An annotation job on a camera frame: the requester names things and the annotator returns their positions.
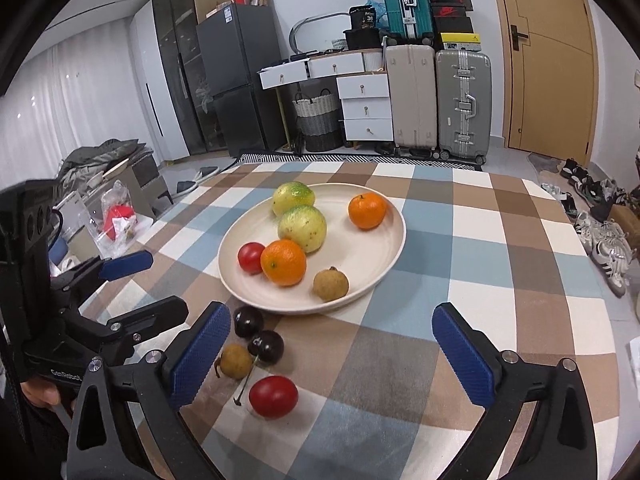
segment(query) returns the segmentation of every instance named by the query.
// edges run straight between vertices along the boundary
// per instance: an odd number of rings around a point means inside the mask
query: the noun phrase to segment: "blue textured pad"
[[[433,311],[431,327],[469,400],[476,406],[491,406],[495,397],[494,375],[471,341],[441,306]]]
[[[138,251],[115,260],[107,260],[100,269],[100,279],[112,282],[130,276],[153,265],[154,258],[149,251]]]
[[[191,404],[231,330],[231,313],[220,303],[171,371],[169,405]]]

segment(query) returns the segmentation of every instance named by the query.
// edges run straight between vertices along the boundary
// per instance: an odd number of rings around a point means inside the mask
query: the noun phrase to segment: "laundry basket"
[[[342,146],[338,98],[327,88],[314,98],[305,98],[298,92],[293,105],[298,115],[296,124],[305,136],[308,152],[326,152]]]

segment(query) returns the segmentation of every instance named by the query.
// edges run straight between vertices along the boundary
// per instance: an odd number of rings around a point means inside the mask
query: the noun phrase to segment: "white sheer curtain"
[[[0,98],[0,189],[54,177],[80,146],[139,139],[153,147],[129,22],[91,28],[20,67]]]

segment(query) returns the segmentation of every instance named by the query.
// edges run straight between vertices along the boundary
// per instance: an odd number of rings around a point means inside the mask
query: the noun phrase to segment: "bolt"
[[[570,372],[574,372],[577,368],[575,361],[573,361],[572,359],[562,359],[562,366],[565,370],[569,370]]]
[[[145,361],[147,363],[157,363],[162,358],[162,352],[159,350],[152,350],[145,355]]]
[[[520,356],[513,350],[505,350],[504,352],[502,352],[502,358],[505,362],[511,365],[517,363],[520,360]]]
[[[89,363],[90,372],[97,372],[101,367],[102,359],[100,359],[99,357],[94,357],[93,359],[91,359],[91,362]]]

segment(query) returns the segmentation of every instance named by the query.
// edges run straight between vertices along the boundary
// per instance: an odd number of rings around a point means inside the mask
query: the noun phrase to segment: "plate rim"
[[[337,300],[327,301],[326,303],[321,303],[318,306],[309,307],[308,309],[305,309],[305,310],[302,310],[302,311],[296,311],[296,312],[290,312],[290,311],[286,311],[286,310],[282,310],[282,309],[276,309],[276,308],[269,308],[269,307],[265,307],[263,305],[259,305],[258,306],[256,304],[254,304],[254,302],[249,301],[246,298],[242,298],[239,295],[235,294],[231,290],[231,288],[228,286],[228,284],[226,283],[224,277],[222,276],[222,271],[220,270],[220,249],[222,248],[223,244],[225,243],[226,237],[228,236],[229,232],[235,227],[235,225],[239,221],[241,221],[241,219],[245,215],[247,215],[249,213],[249,211],[252,211],[253,209],[256,209],[257,207],[261,206],[265,202],[270,202],[273,197],[266,198],[265,200],[262,200],[261,202],[258,202],[251,209],[248,209],[247,211],[242,213],[240,218],[238,218],[235,222],[233,222],[231,224],[231,227],[226,231],[225,235],[222,237],[222,240],[220,240],[220,245],[218,247],[218,253],[216,254],[216,258],[218,260],[218,273],[220,275],[220,281],[225,286],[226,290],[231,294],[231,296],[233,296],[234,298],[236,298],[239,301],[242,301],[244,304],[248,304],[248,305],[254,306],[256,308],[260,308],[261,310],[264,310],[266,312],[271,312],[273,314],[281,314],[283,316],[304,316],[305,314],[316,314],[316,313],[322,312],[324,310],[333,310],[334,308],[338,308],[340,306],[347,306],[348,304],[353,303],[353,301],[356,301],[358,298],[360,298],[360,297],[364,296],[365,294],[367,294],[370,290],[373,290],[373,288],[375,288],[375,286],[380,281],[382,281],[382,279],[393,268],[393,266],[398,261],[398,258],[400,258],[400,254],[402,254],[402,250],[404,250],[404,244],[406,242],[406,221],[404,220],[404,215],[402,214],[402,211],[396,207],[396,204],[394,204],[389,199],[388,196],[386,196],[383,193],[380,193],[379,191],[376,191],[375,189],[371,189],[370,187],[361,186],[360,184],[351,184],[349,182],[321,182],[321,183],[318,183],[318,184],[308,184],[308,185],[305,184],[305,185],[309,189],[313,189],[313,188],[317,188],[317,187],[321,187],[321,186],[350,186],[350,187],[358,187],[360,189],[366,189],[367,191],[375,193],[377,195],[380,195],[382,198],[384,198],[387,201],[387,203],[398,212],[398,215],[400,216],[400,219],[402,220],[402,242],[400,243],[400,247],[398,249],[398,252],[396,253],[396,256],[393,257],[391,263],[389,263],[389,265],[380,274],[380,277],[375,282],[373,282],[370,286],[365,287],[363,290],[358,290],[356,292],[353,292],[352,293],[353,296],[351,296],[351,297],[350,297],[350,294],[347,294],[346,296],[343,296],[342,298],[338,298]]]

